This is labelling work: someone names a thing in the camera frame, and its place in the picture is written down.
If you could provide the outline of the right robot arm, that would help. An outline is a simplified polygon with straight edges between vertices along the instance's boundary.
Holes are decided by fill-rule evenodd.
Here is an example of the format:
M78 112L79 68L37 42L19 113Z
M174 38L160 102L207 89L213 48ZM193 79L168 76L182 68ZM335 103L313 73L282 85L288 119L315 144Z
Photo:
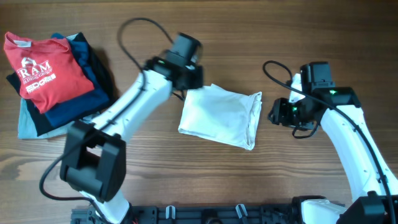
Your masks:
M312 137L322 129L333 143L345 170L352 196L346 208L322 196L294 197L292 223L397 223L397 177L386 164L369 132L361 103L351 87L337 87L327 62L311 62L297 74L288 71L282 82L262 70L275 83L290 90L276 99L267 115L272 124L292 129L295 139Z

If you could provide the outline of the white t-shirt black print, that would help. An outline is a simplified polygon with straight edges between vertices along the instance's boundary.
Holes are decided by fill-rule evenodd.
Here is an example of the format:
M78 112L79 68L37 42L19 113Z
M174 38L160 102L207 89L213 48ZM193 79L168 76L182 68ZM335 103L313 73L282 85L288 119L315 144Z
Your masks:
M188 90L178 132L251 151L262 109L262 92L244 95L212 84Z

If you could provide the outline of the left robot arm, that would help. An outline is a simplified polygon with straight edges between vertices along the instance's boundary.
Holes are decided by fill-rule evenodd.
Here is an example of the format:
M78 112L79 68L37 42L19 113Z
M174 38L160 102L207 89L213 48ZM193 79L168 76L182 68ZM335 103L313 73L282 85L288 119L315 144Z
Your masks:
M131 203L121 192L126 144L142 122L175 90L203 85L197 64L201 43L180 33L164 57L145 62L132 86L90 124L75 122L67 134L60 178L91 203L100 223L133 223Z

